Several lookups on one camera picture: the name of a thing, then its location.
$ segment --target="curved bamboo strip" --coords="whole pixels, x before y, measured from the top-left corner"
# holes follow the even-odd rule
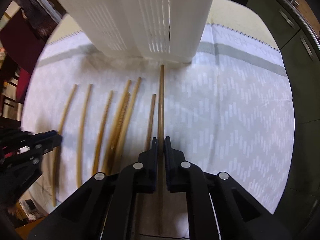
[[[82,109],[82,117],[80,120],[80,131],[78,136],[78,146],[77,146],[77,187],[81,187],[82,185],[82,147],[83,147],[83,134],[84,134],[84,124],[85,124],[85,116],[87,114],[87,108],[90,98],[92,84],[89,84],[87,95],[84,102],[84,107]]]
[[[133,110],[133,106],[134,103],[136,101],[136,97],[137,97],[137,93],[139,90],[139,86],[141,83],[141,77],[138,78],[133,91],[132,91],[132,97],[131,100],[129,102],[128,105],[128,110],[125,113],[124,116],[124,121],[123,121],[123,125],[121,127],[121,131],[120,131],[120,135],[119,135],[119,140],[116,146],[116,154],[115,154],[115,160],[114,160],[114,164],[112,167],[112,173],[113,172],[117,172],[118,168],[120,167],[120,160],[121,160],[121,156],[122,156],[122,152],[123,152],[123,147],[124,147],[124,141],[125,141],[125,136],[127,134],[127,130],[128,130],[128,126],[129,126],[129,122],[130,122],[130,118],[131,118],[131,114],[132,114],[132,110]]]
[[[148,131],[147,131],[147,138],[146,138],[146,144],[144,147],[145,151],[148,151],[150,149],[150,141],[151,141],[151,133],[152,133],[152,126],[153,126],[153,115],[155,111],[155,103],[156,103],[156,94],[152,95],[151,98],[151,107],[150,107],[150,114],[149,114],[149,122],[148,122]],[[142,205],[143,205],[143,195],[138,194],[137,195],[137,213],[136,213],[136,223],[135,223],[135,229],[134,229],[134,239],[139,240],[139,228],[140,228],[140,220],[142,215]]]
[[[67,114],[69,112],[70,109],[70,105],[71,102],[74,98],[74,95],[77,91],[78,85],[74,84],[73,88],[69,94],[69,98],[68,101],[64,107],[63,113],[62,113],[62,117],[60,120],[60,124],[58,127],[58,134],[62,135],[62,130],[63,130],[63,126],[67,117]],[[57,205],[56,202],[56,186],[57,186],[57,182],[59,179],[59,172],[58,172],[58,165],[59,165],[59,160],[60,160],[60,154],[61,154],[61,146],[60,147],[56,147],[53,151],[53,167],[52,167],[52,204],[55,207]]]
[[[101,151],[101,145],[102,145],[102,139],[103,139],[103,134],[104,134],[104,128],[106,126],[106,121],[107,121],[107,116],[108,116],[108,111],[109,107],[111,104],[111,99],[113,96],[113,90],[110,91],[108,101],[106,103],[104,113],[102,116],[102,121],[100,124],[100,129],[99,129],[99,134],[97,138],[97,144],[96,148],[94,151],[94,160],[93,160],[93,165],[92,165],[92,176],[98,172],[98,166],[99,166],[99,159],[100,159],[100,151]]]
[[[150,149],[150,141],[151,141],[152,127],[153,127],[153,116],[155,113],[155,104],[156,104],[156,94],[153,94],[152,98],[151,98],[151,106],[150,106],[146,144],[144,147],[145,151],[148,151]]]
[[[129,87],[130,87],[130,84],[131,84],[131,80],[128,79],[127,83],[126,83],[126,85],[124,87],[124,91],[122,93],[121,100],[120,100],[120,102],[118,104],[116,115],[113,118],[113,122],[112,122],[112,125],[111,125],[108,144],[107,144],[107,148],[106,148],[106,151],[105,151],[105,154],[104,154],[103,164],[102,164],[102,172],[104,172],[105,174],[108,173],[109,151],[110,151],[110,148],[112,146],[112,142],[114,140],[114,134],[116,132],[116,128],[117,128],[117,125],[118,125],[118,120],[119,120],[119,117],[120,117],[120,114],[121,114],[121,110],[122,110],[122,107],[124,105],[124,102],[125,102],[125,99],[126,99]]]
[[[120,134],[121,127],[122,127],[122,124],[123,124],[124,115],[125,115],[125,111],[127,110],[129,99],[130,99],[130,93],[128,92],[126,97],[125,97],[125,101],[124,101],[124,104],[122,106],[122,109],[121,109],[121,114],[120,114],[119,119],[118,119],[118,124],[117,124],[116,130],[115,130],[115,132],[113,134],[113,141],[111,143],[110,148],[106,149],[106,156],[108,156],[108,160],[107,160],[107,164],[106,164],[105,174],[107,176],[109,176],[111,174],[111,171],[112,171],[112,167],[113,167],[114,160],[115,160],[115,154],[116,154],[116,146],[117,146],[117,143],[118,143],[119,134]]]

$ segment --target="table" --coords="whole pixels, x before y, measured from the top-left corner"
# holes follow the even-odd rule
[[[122,168],[135,162],[143,151],[151,95],[158,93],[161,63],[108,58],[84,33],[45,48],[27,93],[23,130],[38,133],[57,129],[69,92],[74,83],[79,84],[63,131],[58,201],[76,190],[76,144],[88,84],[92,83],[93,89],[85,124],[83,181],[91,176],[109,91],[114,90],[115,97],[102,153],[124,84],[129,78],[135,83],[139,76],[142,83],[127,132]],[[280,52],[221,25],[206,25],[191,64],[165,65],[164,132],[171,137],[172,147],[183,151],[186,159],[203,171],[228,172],[273,213],[286,184],[294,135],[291,89]],[[156,136],[157,111],[154,120],[152,135]],[[51,212],[49,159],[45,155],[44,175],[30,193]],[[155,195],[145,199],[141,231],[154,236]],[[188,237],[184,194],[164,194],[164,235]]]

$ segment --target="ventilation slot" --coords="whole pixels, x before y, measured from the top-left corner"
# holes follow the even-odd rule
[[[103,40],[111,50],[127,50],[127,46],[107,6],[104,3],[86,1],[87,4],[84,10],[93,23],[93,27],[99,31],[101,35],[100,39]]]
[[[170,0],[138,0],[151,52],[170,53]]]

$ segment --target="gray stripe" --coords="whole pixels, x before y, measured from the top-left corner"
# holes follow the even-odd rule
[[[235,49],[229,45],[217,44],[217,43],[212,44],[210,42],[200,42],[197,52],[205,52],[205,53],[210,53],[212,55],[221,54],[221,55],[230,56],[230,57],[248,62],[252,65],[267,69],[278,75],[287,77],[287,73],[285,72],[284,67],[274,64],[263,58],[252,55],[250,53],[244,52],[242,50]]]
[[[79,55],[79,54],[89,55],[92,53],[102,53],[102,52],[100,52],[93,44],[81,45],[75,49],[69,49],[60,54],[56,54],[51,57],[44,58],[37,63],[37,67],[42,67],[53,62],[64,60],[66,58],[71,58],[74,55]]]

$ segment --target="wooden floor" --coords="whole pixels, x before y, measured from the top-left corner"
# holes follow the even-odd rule
[[[320,23],[318,22],[316,16],[312,12],[311,8],[307,4],[305,0],[296,0],[299,3],[297,9],[299,12],[304,16],[304,18],[308,21],[311,25],[313,30],[316,32],[317,36],[319,37],[320,32]]]

